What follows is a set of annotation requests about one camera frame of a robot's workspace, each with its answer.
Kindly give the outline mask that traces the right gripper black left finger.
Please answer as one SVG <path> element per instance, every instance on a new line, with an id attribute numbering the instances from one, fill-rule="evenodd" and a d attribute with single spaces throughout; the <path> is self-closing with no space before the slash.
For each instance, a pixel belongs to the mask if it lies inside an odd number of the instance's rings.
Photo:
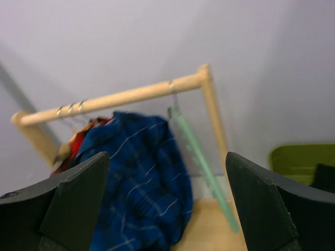
<path id="1" fill-rule="evenodd" d="M 109 169 L 100 152 L 1 196 L 1 250 L 89 250 Z"/>

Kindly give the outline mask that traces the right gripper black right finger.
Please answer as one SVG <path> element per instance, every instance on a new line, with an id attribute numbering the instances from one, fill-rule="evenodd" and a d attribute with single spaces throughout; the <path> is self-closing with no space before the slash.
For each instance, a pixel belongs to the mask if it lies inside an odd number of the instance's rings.
<path id="1" fill-rule="evenodd" d="M 334 190 L 229 152 L 226 170 L 248 250 L 334 250 Z"/>

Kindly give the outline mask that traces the blue plaid shirt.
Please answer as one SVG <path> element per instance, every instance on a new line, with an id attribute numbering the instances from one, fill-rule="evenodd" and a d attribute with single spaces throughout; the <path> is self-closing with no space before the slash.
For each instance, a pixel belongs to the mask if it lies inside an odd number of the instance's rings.
<path id="1" fill-rule="evenodd" d="M 169 250 L 193 211 L 189 173 L 168 122 L 114 112 L 89 130 L 76 156 L 109 156 L 104 196 L 90 250 Z"/>

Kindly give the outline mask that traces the mint green hanger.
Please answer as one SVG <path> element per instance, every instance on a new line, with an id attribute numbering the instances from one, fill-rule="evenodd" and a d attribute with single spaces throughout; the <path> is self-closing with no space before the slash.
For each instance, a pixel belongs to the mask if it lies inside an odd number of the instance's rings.
<path id="1" fill-rule="evenodd" d="M 173 95 L 173 105 L 168 107 L 167 109 L 169 120 L 173 124 L 173 127 L 176 129 L 176 134 L 181 139 L 182 145 L 187 149 L 191 160 L 199 169 L 202 178 L 206 182 L 207 188 L 217 200 L 221 211 L 225 215 L 231 227 L 231 230 L 234 233 L 238 233 L 238 223 L 232 213 L 230 205 L 228 204 L 227 197 L 225 196 L 218 179 L 211 170 L 209 162 L 205 157 L 204 151 L 202 150 L 192 127 L 180 110 L 180 107 L 178 105 L 177 91 L 175 89 L 175 84 L 173 81 L 169 82 L 169 89 L 171 91 L 171 94 Z"/>

